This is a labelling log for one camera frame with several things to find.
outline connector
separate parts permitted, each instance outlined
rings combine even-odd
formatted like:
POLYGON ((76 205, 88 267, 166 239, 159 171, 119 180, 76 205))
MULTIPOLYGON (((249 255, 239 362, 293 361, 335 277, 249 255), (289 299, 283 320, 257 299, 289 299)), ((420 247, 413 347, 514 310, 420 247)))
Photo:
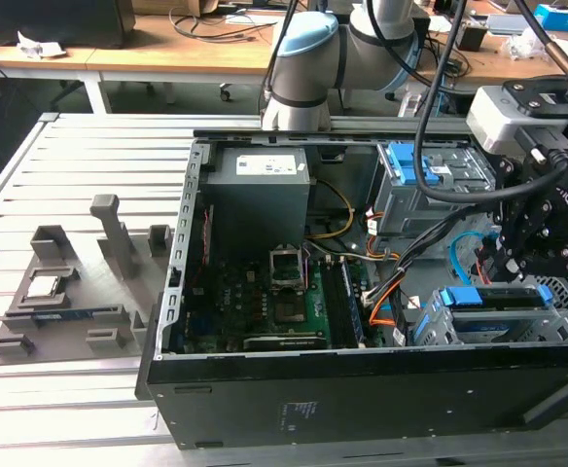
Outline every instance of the connector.
POLYGON ((371 299, 369 299, 369 295, 371 294, 371 291, 366 291, 366 292, 362 292, 362 294, 360 295, 360 302, 362 302, 362 306, 364 308, 370 308, 371 306, 373 306, 373 301, 371 299))

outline cardboard box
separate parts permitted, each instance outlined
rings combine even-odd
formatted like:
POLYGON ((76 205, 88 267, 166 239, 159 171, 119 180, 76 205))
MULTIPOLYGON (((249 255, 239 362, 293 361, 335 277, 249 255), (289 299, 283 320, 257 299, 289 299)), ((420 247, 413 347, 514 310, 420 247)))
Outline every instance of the cardboard box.
POLYGON ((217 8, 218 0, 132 0, 136 15, 168 15, 174 8, 176 17, 193 15, 199 17, 212 13, 217 8))

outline motherboard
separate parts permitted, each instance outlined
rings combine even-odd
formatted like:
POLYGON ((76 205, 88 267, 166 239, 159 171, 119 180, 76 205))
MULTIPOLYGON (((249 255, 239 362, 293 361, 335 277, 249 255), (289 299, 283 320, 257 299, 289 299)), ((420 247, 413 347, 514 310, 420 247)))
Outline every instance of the motherboard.
POLYGON ((206 270, 186 297, 183 351, 357 347, 364 340, 358 310, 369 283, 365 266, 342 258, 306 257, 302 264, 299 277, 295 265, 271 269, 268 262, 206 270), (277 286, 297 278, 298 288, 277 286))

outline metal workbench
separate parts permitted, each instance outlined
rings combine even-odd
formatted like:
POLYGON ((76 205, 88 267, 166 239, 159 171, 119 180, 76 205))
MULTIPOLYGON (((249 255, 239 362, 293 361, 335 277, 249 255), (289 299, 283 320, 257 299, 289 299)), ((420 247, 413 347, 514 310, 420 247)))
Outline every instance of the metal workbench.
MULTIPOLYGON (((407 124, 403 119, 334 122, 341 129, 407 124)), ((443 119, 433 125, 463 124, 443 119)), ((94 195, 117 194, 121 218, 133 233, 152 224, 174 226, 198 127, 257 128, 258 120, 43 116, 0 176, 0 316, 28 265, 29 239, 38 225, 61 224, 70 236, 101 233, 100 223, 89 216, 94 195)), ((126 358, 0 367, 0 465, 35 460, 37 466, 410 466, 437 465, 437 458, 444 458, 441 465, 463 465, 446 458, 467 465, 568 465, 568 415, 537 433, 181 453, 155 405, 133 396, 138 366, 137 358, 126 358)), ((433 388, 429 391, 433 397, 433 388)))

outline gray power supply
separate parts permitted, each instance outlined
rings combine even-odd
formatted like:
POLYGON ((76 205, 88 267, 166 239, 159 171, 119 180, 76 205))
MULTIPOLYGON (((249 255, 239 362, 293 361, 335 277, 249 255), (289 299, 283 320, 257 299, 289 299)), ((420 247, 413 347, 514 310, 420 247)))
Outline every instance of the gray power supply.
POLYGON ((219 255, 254 261, 280 244, 302 246, 310 192, 303 148, 226 148, 202 185, 219 255))

